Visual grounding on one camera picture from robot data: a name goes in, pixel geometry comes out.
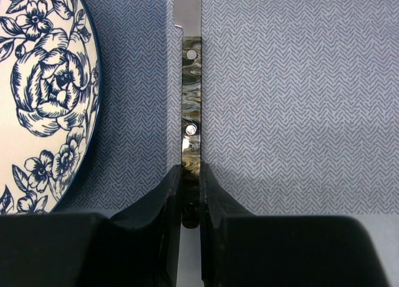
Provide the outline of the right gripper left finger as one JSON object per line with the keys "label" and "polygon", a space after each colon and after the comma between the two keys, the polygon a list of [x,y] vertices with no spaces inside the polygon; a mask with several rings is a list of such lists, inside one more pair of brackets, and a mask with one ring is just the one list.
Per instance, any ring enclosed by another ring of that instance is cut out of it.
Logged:
{"label": "right gripper left finger", "polygon": [[175,286],[180,242],[175,165],[112,217],[49,213],[1,217],[2,286]]}

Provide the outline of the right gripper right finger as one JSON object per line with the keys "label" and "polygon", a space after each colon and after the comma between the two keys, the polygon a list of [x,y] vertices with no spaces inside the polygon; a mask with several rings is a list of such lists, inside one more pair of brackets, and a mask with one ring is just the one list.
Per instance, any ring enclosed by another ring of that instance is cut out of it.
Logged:
{"label": "right gripper right finger", "polygon": [[257,216],[199,176],[205,286],[388,286],[365,228],[347,216]]}

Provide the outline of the blue and beige cloth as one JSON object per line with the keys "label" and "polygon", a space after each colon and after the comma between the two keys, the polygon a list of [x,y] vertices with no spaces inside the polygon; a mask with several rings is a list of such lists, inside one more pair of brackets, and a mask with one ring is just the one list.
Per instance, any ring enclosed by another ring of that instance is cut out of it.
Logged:
{"label": "blue and beige cloth", "polygon": [[[85,0],[101,118],[58,211],[123,209],[180,162],[173,0]],[[202,0],[202,158],[258,214],[398,213],[398,0]]]}

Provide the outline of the blue floral plate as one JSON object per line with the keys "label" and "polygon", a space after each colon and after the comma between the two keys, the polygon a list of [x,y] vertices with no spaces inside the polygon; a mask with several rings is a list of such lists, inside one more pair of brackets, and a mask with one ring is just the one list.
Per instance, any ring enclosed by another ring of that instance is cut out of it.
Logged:
{"label": "blue floral plate", "polygon": [[100,45],[84,0],[1,0],[1,214],[48,213],[99,119]]}

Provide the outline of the metal knife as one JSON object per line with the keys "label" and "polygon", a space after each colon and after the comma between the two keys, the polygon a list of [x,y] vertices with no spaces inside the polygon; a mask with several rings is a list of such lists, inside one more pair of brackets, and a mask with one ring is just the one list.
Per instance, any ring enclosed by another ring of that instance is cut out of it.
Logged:
{"label": "metal knife", "polygon": [[174,25],[181,42],[181,222],[199,226],[202,124],[202,0],[173,0]]}

